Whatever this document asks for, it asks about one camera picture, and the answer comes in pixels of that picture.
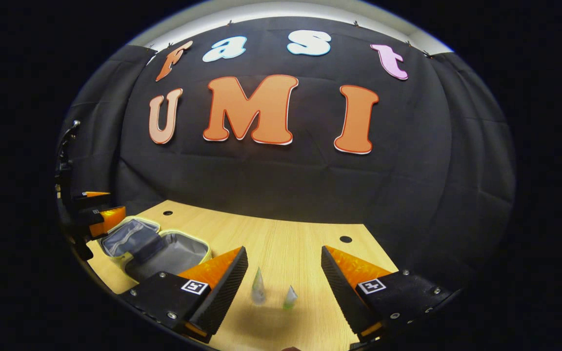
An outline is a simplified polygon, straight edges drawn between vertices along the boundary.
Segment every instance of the orange letter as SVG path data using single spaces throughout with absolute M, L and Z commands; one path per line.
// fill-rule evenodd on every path
M 170 69 L 172 69 L 172 65 L 177 64 L 177 61 L 183 55 L 183 50 L 189 49 L 192 46 L 192 40 L 186 42 L 185 44 L 181 45 L 177 49 L 174 49 L 172 53 L 166 55 L 166 62 L 162 67 L 162 71 L 160 72 L 159 76 L 156 78 L 156 82 L 159 82 L 161 78 L 164 78 L 170 73 Z
M 203 132 L 207 141 L 225 141 L 229 130 L 225 128 L 225 114 L 238 140 L 242 140 L 253 120 L 259 114 L 257 128 L 251 137 L 262 144 L 287 145 L 292 133 L 287 129 L 287 107 L 292 89 L 299 80 L 292 76 L 274 74 L 264 78 L 250 98 L 236 77 L 222 77 L 209 82 L 212 90 L 212 109 L 209 126 Z
M 177 100 L 183 93 L 183 89 L 175 89 L 166 95 L 168 100 L 168 113 L 166 115 L 166 126 L 163 130 L 159 127 L 160 105 L 163 101 L 163 96 L 154 97 L 149 106 L 151 112 L 149 114 L 149 135 L 151 140 L 156 144 L 166 144 L 172 138 L 175 132 L 175 119 L 177 118 Z
M 379 96 L 363 87 L 341 86 L 340 93 L 346 97 L 346 117 L 341 135 L 335 138 L 335 149 L 344 153 L 365 155 L 372 151 L 368 140 L 372 105 Z

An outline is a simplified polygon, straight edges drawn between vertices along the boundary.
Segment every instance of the small bottle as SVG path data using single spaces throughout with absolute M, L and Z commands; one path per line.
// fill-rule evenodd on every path
M 261 269 L 259 267 L 257 267 L 257 274 L 255 275 L 250 297 L 256 305 L 261 305 L 266 301 L 266 293 L 263 291 L 263 278 L 261 277 Z
M 292 309 L 298 297 L 299 296 L 294 291 L 294 288 L 292 287 L 292 285 L 290 285 L 290 289 L 288 289 L 287 295 L 285 296 L 285 301 L 283 302 L 283 309 L 284 310 Z

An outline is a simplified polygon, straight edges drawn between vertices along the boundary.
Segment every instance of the wooden table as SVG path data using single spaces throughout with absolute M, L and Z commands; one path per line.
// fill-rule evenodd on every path
M 321 224 L 272 220 L 221 213 L 167 200 L 138 216 L 158 222 L 163 229 L 179 229 L 210 244 L 212 257 L 244 246 L 248 270 L 218 333 L 209 345 L 222 351 L 347 351 L 358 342 L 321 268 L 321 247 L 329 245 L 356 255 L 388 271 L 397 267 L 363 224 Z M 342 235 L 352 242 L 341 242 Z M 98 242 L 88 243 L 94 258 L 89 264 L 115 293 L 136 282 L 112 263 Z M 266 302 L 256 306 L 250 291 L 261 268 Z M 283 300 L 292 285 L 299 296 L 294 309 Z

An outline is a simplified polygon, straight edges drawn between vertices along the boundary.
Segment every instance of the white ceiling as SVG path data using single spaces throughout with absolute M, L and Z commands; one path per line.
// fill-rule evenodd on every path
M 422 29 L 379 7 L 359 0 L 208 0 L 174 14 L 151 27 L 129 44 L 162 50 L 170 42 L 181 42 L 198 33 L 226 25 L 230 20 L 242 22 L 257 18 L 302 16 L 338 20 L 410 42 L 430 54 L 452 50 Z

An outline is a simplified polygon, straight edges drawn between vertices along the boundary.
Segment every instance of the pink letter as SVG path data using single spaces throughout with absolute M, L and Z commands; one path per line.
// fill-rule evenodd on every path
M 402 56 L 393 52 L 392 48 L 386 45 L 377 45 L 372 44 L 370 45 L 372 49 L 379 52 L 379 57 L 381 58 L 381 66 L 392 76 L 396 77 L 400 80 L 406 80 L 409 78 L 409 75 L 402 71 L 398 67 L 398 63 L 396 62 L 399 60 L 403 62 Z

